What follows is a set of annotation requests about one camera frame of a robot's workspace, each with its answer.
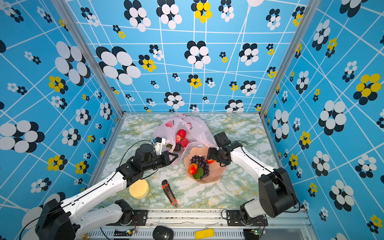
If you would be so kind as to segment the dark brown fruit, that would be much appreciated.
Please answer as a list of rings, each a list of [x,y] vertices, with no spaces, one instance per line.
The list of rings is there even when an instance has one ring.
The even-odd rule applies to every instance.
[[[175,152],[180,152],[181,150],[182,150],[182,146],[181,146],[181,144],[180,144],[180,143],[177,143],[177,144],[175,145],[174,151],[175,151]]]

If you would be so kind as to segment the dark grape bunch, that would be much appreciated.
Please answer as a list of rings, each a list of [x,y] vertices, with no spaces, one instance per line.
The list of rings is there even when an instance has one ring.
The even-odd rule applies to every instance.
[[[209,169],[209,164],[207,163],[206,159],[203,156],[193,156],[192,159],[190,160],[191,164],[195,163],[198,165],[199,168],[204,169],[204,178],[208,177],[210,174],[210,169]]]

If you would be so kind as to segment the red orange mango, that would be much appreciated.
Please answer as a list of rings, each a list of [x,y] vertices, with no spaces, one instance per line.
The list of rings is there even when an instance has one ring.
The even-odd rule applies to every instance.
[[[197,171],[198,171],[198,165],[197,164],[195,164],[195,163],[192,163],[191,165],[190,165],[190,168],[189,168],[189,173],[191,174],[191,175],[195,175],[196,173],[197,173]]]

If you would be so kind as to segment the red strawberry fruit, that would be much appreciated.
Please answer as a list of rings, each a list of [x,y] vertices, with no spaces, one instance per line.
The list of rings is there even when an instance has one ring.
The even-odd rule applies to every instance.
[[[184,139],[187,135],[187,131],[183,130],[183,129],[178,130],[177,135],[179,135],[181,137],[181,139]]]

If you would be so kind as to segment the pink plastic bag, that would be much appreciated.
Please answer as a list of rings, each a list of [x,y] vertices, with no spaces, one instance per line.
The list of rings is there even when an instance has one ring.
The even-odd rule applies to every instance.
[[[157,155],[164,151],[177,154],[176,164],[194,147],[217,147],[206,123],[200,118],[185,114],[176,114],[163,121],[155,129],[153,144]]]

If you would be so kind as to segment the green lime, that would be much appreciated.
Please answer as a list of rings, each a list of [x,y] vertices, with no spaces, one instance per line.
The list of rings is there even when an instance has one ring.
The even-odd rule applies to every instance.
[[[193,175],[195,180],[201,180],[204,178],[204,169],[203,168],[197,168],[196,173]]]

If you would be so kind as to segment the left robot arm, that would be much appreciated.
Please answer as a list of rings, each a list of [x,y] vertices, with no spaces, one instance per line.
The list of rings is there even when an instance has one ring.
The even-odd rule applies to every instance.
[[[50,200],[43,207],[35,227],[40,240],[76,240],[108,224],[128,225],[134,220],[133,209],[125,200],[94,210],[108,197],[142,180],[144,173],[171,165],[178,154],[161,154],[151,144],[143,144],[134,156],[116,171],[89,189],[61,202]]]

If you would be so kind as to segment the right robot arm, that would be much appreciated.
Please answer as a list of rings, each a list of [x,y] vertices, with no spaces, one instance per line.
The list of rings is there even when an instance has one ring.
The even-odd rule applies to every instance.
[[[258,217],[275,218],[288,209],[300,205],[288,172],[284,168],[273,168],[252,156],[238,141],[230,141],[224,132],[214,136],[216,147],[209,148],[208,159],[226,167],[239,165],[258,181],[259,197],[240,206],[240,218],[251,225]]]

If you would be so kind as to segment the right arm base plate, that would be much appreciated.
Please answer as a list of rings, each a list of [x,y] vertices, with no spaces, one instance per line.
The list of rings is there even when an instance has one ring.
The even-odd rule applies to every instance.
[[[229,227],[267,227],[269,224],[265,216],[252,218],[243,210],[224,210],[221,215]]]

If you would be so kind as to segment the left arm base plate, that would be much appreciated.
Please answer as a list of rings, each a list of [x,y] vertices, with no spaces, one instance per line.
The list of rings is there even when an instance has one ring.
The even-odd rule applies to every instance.
[[[130,214],[123,214],[118,222],[108,224],[108,226],[145,226],[148,213],[148,210],[132,210]]]

